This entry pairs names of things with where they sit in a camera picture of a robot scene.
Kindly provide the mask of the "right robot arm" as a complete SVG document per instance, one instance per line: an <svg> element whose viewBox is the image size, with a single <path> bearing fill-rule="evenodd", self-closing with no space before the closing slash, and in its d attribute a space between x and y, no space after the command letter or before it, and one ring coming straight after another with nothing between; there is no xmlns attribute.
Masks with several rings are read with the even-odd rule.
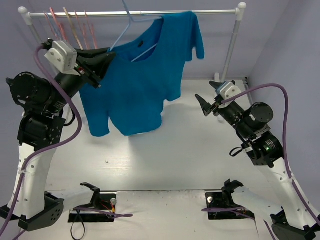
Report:
<svg viewBox="0 0 320 240"><path fill-rule="evenodd" d="M234 81L211 81L210 85L216 92L214 103L196 96L203 114L222 117L235 130L241 146L232 149L230 156L246 154L266 178L279 204L253 193L240 181L229 179L207 203L204 211L209 219L261 218L274 240L315 239L320 230L320 213L310 203L291 170L286 140L277 139L271 132L272 108L256 102L243 109L236 99L245 93Z"/></svg>

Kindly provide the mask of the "light blue wire hanger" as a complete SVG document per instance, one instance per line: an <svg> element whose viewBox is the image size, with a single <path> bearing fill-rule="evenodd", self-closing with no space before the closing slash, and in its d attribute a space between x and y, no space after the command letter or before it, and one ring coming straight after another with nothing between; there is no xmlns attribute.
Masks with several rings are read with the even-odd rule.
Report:
<svg viewBox="0 0 320 240"><path fill-rule="evenodd" d="M127 17L128 17L128 25L126 26L126 28L124 29L124 31L120 34L120 36L118 37L118 39L114 42L114 44L112 45L112 47L110 47L110 49L108 50L109 52L113 52L115 50L115 48L119 45L119 43L124 43L124 41L122 40L123 37L126 36L126 33L129 32L130 34L133 33L133 30L138 30L138 27L135 27L134 25L137 24L141 24L141 23L147 23L147 22L153 22L156 20L160 20L163 17L162 16L157 16L157 17L149 17L149 18L144 18L144 19L140 19L140 18L135 18L133 16L133 14L130 12L127 3L125 0L122 0L122 4L123 7L126 11Z"/></svg>

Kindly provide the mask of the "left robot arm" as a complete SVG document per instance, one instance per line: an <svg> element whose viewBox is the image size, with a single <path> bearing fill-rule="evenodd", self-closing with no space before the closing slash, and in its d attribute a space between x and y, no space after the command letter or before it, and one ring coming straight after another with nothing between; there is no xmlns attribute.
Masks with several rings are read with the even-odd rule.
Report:
<svg viewBox="0 0 320 240"><path fill-rule="evenodd" d="M24 110L17 140L19 163L15 189L0 215L7 222L17 221L26 232L51 227L69 210L94 210L101 203L98 187L83 182L67 192L48 192L46 183L58 147L76 138L62 140L67 126L63 109L70 106L73 119L82 123L72 98L84 85L97 89L116 54L107 48L71 49L61 52L47 47L52 60L63 65L59 74L39 77L29 71L7 78L13 101Z"/></svg>

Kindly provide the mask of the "blue t shirt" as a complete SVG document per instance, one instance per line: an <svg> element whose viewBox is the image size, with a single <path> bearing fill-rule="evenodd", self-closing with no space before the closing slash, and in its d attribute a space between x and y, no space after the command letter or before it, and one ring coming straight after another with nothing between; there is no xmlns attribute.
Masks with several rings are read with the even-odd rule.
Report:
<svg viewBox="0 0 320 240"><path fill-rule="evenodd" d="M124 136L158 129L164 102L181 96L185 64L205 57L199 21L191 11L156 19L137 39L114 51L101 86L80 90L94 137L108 135L109 123Z"/></svg>

